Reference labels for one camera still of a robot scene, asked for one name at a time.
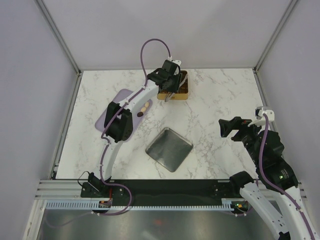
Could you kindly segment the metal tongs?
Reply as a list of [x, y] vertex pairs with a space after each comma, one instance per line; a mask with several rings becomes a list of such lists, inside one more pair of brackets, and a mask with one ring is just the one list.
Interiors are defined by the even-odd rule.
[[180, 83], [178, 92], [168, 92], [165, 95], [164, 101], [169, 102], [170, 100], [187, 100], [189, 97], [189, 84], [188, 84], [188, 75], [184, 77]]

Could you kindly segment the dark metal tin lid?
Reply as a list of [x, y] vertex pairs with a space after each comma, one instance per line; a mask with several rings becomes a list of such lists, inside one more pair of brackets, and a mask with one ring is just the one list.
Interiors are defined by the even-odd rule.
[[185, 137], [165, 127], [147, 146], [145, 153], [169, 172], [174, 173], [193, 149]]

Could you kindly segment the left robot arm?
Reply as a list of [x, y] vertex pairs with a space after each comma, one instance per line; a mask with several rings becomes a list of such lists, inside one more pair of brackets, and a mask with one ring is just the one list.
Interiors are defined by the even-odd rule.
[[98, 164], [100, 177], [96, 177], [94, 172], [89, 173], [87, 182], [81, 186], [82, 198], [106, 198], [112, 187], [124, 188], [119, 183], [110, 182], [118, 152], [134, 132], [134, 118], [142, 113], [145, 103], [160, 92], [179, 91], [182, 81], [181, 64], [180, 60], [165, 60], [162, 67], [146, 75], [144, 84], [138, 90], [119, 103], [109, 103], [101, 134], [101, 138], [107, 143]]

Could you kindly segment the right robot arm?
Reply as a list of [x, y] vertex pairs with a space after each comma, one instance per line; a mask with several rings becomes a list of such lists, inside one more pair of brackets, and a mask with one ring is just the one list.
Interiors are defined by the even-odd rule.
[[273, 111], [260, 110], [254, 121], [236, 116], [231, 120], [220, 119], [218, 123], [223, 138], [236, 131], [232, 141], [243, 143], [259, 180], [270, 191], [278, 208], [266, 199], [246, 171], [229, 178], [228, 191], [233, 197], [248, 201], [276, 240], [318, 240], [320, 235], [306, 211], [298, 179], [282, 157], [284, 145], [279, 134], [269, 130], [274, 119]]

